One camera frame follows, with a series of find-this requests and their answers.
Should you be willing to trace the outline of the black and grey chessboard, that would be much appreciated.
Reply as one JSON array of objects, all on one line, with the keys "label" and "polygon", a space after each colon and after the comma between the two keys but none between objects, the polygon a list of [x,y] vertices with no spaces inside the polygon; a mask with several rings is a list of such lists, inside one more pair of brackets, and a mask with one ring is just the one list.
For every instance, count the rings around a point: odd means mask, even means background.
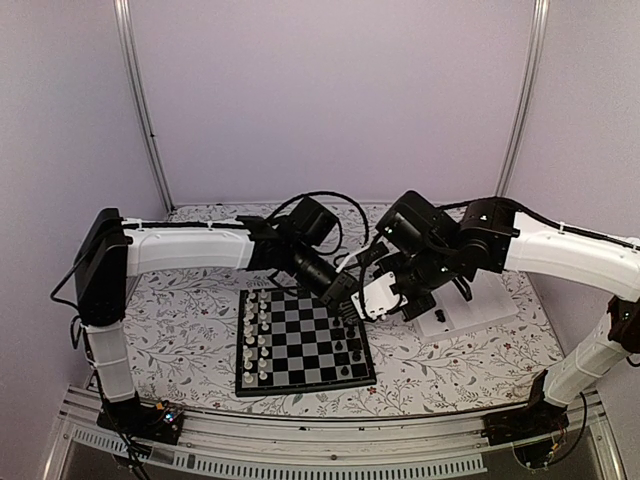
[{"label": "black and grey chessboard", "polygon": [[[245,299],[254,299],[252,308]],[[238,335],[236,345],[235,395],[258,397],[305,394],[376,384],[376,372],[364,325],[355,323],[356,337],[334,339],[333,319],[319,299],[311,292],[296,287],[287,292],[281,289],[243,290],[239,294]],[[352,360],[347,345],[350,339],[361,342],[362,358]],[[346,349],[334,350],[336,341],[343,341]],[[340,370],[348,366],[350,373]],[[265,370],[268,378],[258,379]],[[243,382],[243,374],[254,375],[250,385]]]}]

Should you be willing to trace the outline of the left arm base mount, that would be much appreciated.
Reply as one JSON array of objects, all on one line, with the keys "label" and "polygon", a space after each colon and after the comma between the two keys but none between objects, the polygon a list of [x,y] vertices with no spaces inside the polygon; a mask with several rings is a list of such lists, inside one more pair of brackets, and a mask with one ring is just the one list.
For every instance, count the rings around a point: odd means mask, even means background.
[{"label": "left arm base mount", "polygon": [[97,425],[123,435],[177,445],[184,423],[184,408],[162,400],[145,405],[138,395],[133,398],[102,402]]}]

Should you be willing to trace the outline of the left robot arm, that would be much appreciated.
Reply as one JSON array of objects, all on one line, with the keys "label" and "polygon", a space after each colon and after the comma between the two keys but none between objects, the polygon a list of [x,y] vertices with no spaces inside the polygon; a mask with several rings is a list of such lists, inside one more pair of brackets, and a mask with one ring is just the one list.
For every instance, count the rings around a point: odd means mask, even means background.
[{"label": "left robot arm", "polygon": [[285,215],[244,215],[209,222],[126,220],[106,208],[90,227],[66,279],[75,284],[77,312],[111,419],[128,434],[148,426],[139,405],[123,320],[129,290],[139,277],[202,267],[274,270],[289,275],[336,312],[356,281],[332,266],[318,247],[339,220],[309,195]]}]

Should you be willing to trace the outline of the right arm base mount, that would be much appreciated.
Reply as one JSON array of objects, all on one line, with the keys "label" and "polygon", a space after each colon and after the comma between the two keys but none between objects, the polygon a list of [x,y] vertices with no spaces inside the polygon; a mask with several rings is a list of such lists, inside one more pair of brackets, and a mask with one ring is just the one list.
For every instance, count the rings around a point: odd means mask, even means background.
[{"label": "right arm base mount", "polygon": [[516,460],[531,469],[547,467],[555,457],[558,442],[551,439],[553,432],[562,433],[569,425],[566,407],[557,407],[545,401],[532,405],[494,412],[482,417],[481,436],[491,446],[524,441],[514,450]]}]

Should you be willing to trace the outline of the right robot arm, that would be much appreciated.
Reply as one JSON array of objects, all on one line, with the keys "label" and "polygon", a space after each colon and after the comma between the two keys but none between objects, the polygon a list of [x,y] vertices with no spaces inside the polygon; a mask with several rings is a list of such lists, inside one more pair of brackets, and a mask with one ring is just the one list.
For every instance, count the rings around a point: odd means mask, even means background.
[{"label": "right robot arm", "polygon": [[612,298],[594,330],[537,377],[517,427],[537,436],[586,387],[639,351],[639,242],[548,219],[506,197],[459,203],[454,220],[415,191],[403,194],[376,225],[376,241],[397,250],[382,275],[359,279],[351,297],[374,320],[415,306],[441,286],[473,281],[479,271],[546,275],[606,291]]}]

